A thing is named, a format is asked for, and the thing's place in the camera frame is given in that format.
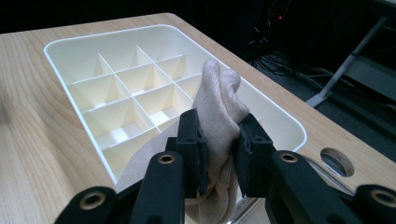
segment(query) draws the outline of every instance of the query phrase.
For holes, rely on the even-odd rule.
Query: folded fabric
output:
[[[239,136],[238,123],[248,108],[236,97],[241,77],[232,69],[220,72],[216,60],[208,60],[203,69],[201,86],[192,108],[207,139],[209,177],[207,194],[186,199],[186,214],[197,223],[227,222],[236,202],[237,180],[231,147]],[[149,159],[164,151],[168,137],[177,136],[178,122],[155,136],[131,158],[116,191],[122,191],[144,177]]]

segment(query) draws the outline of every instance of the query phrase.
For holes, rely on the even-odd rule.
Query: white plastic tray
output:
[[[216,59],[168,25],[57,40],[44,51],[114,183],[139,148],[191,109],[204,63]],[[244,79],[237,95],[278,150],[305,143],[304,127]]]

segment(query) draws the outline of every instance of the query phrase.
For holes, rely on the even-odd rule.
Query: dark floor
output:
[[[278,56],[263,57],[283,64],[283,59]],[[288,68],[279,67],[262,57],[258,60],[253,64],[256,68],[303,101],[320,92],[320,86],[324,86],[330,78],[330,71],[316,69],[311,70],[311,75],[315,74],[311,77],[302,74],[296,76],[291,75]],[[395,108],[394,102],[380,99],[351,84],[351,80],[342,78],[333,87],[332,95],[318,105],[316,110],[396,162]]]

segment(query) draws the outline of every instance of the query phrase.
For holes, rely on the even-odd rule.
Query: desk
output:
[[[163,13],[0,35],[1,222],[51,223],[83,189],[114,187],[44,47],[61,38],[153,24],[175,26],[299,120],[308,134],[301,154],[322,164],[323,148],[342,151],[355,169],[351,177],[334,176],[346,187],[375,183],[396,189],[394,162],[179,17]]]

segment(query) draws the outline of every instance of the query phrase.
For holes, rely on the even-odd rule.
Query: divided organizer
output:
[[[44,51],[115,184],[139,148],[191,109],[204,63],[216,59],[168,25],[57,40]],[[276,149],[305,143],[298,120],[243,78],[237,96]]]

